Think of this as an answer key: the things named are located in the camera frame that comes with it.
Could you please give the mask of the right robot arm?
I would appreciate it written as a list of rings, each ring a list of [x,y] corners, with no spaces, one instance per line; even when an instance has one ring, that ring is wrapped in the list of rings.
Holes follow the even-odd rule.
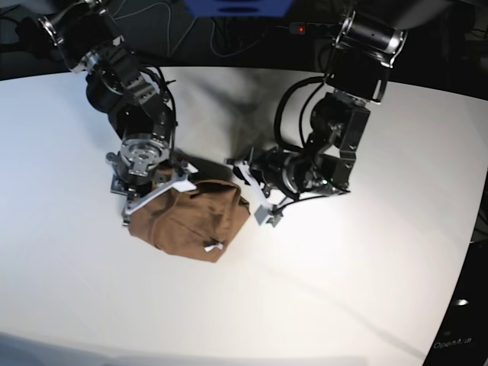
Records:
[[[70,1],[39,23],[67,68],[86,74],[89,104],[120,138],[119,151],[107,155],[112,190],[129,198],[148,194],[157,168],[171,157],[176,128],[162,74],[141,63],[100,1]]]

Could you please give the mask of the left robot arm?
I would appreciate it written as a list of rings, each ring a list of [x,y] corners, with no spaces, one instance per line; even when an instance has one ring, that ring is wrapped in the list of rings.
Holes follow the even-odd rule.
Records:
[[[255,191],[269,196],[279,190],[292,201],[302,194],[323,197],[348,193],[356,151],[368,122],[369,103],[380,103],[408,30],[445,10],[448,1],[356,1],[332,29],[332,49],[323,75],[293,84],[274,116],[273,149],[254,149],[232,160],[234,174]],[[284,109],[292,94],[315,84],[332,91],[310,114],[311,132],[299,146],[281,135]]]

